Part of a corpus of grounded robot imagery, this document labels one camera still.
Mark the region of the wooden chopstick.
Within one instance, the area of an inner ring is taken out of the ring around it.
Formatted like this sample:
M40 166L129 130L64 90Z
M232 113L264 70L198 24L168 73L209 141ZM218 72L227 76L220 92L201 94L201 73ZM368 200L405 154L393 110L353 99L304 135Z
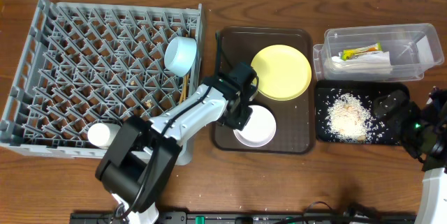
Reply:
M184 99L186 98L188 78L189 78L189 74L185 75L184 78L183 78L182 92L181 92L178 104L181 104L184 101Z
M186 74L184 76L183 89L182 89L179 103L183 103L186 99L186 95L187 95L187 91L188 91L188 82L189 82L189 74Z

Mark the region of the light blue bowl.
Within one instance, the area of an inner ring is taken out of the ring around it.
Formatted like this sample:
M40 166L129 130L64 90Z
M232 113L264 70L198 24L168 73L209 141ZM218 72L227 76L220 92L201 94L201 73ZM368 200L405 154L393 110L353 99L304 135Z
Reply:
M193 38L175 37L165 52L164 65L176 76L185 76L193 66L197 53L197 43Z

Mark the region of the green orange snack wrapper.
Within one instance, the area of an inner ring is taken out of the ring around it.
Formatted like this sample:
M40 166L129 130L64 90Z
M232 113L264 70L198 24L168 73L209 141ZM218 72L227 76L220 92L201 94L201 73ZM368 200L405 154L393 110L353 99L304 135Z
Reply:
M360 55L377 53L381 51L382 51L381 44L375 43L369 46L343 50L342 52L339 53L339 56L343 61L347 61L349 59L359 57Z

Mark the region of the white napkin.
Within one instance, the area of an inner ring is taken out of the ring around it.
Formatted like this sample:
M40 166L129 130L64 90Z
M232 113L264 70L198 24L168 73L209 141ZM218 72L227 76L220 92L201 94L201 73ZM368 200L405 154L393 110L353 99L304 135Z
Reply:
M393 70L389 52L363 54L346 61L341 57L333 56L331 61L334 71L346 73L389 74Z

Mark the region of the white pink bowl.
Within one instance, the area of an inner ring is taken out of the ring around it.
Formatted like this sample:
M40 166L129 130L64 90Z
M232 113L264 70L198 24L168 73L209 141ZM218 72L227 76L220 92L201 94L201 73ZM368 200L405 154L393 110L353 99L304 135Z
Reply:
M275 117L266 107L250 105L252 113L242 130L234 130L237 140L248 147L262 147L272 140L276 133Z

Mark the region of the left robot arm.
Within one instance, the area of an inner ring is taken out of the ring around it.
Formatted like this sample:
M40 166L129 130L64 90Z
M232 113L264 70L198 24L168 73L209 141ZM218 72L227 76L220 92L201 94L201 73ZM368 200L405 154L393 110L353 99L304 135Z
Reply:
M258 88L256 71L238 63L229 73L216 71L184 102L145 121L128 118L96 168L95 176L118 199L111 223L154 223L155 202L171 176L185 143L218 121L242 130L253 110L249 101Z

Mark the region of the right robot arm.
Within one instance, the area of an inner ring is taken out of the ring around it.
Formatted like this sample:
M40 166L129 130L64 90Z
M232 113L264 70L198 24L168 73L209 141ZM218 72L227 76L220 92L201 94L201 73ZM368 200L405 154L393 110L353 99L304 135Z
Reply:
M445 223L446 90L433 87L424 108L397 90L374 100L373 113L406 152L423 164L423 193L415 222Z

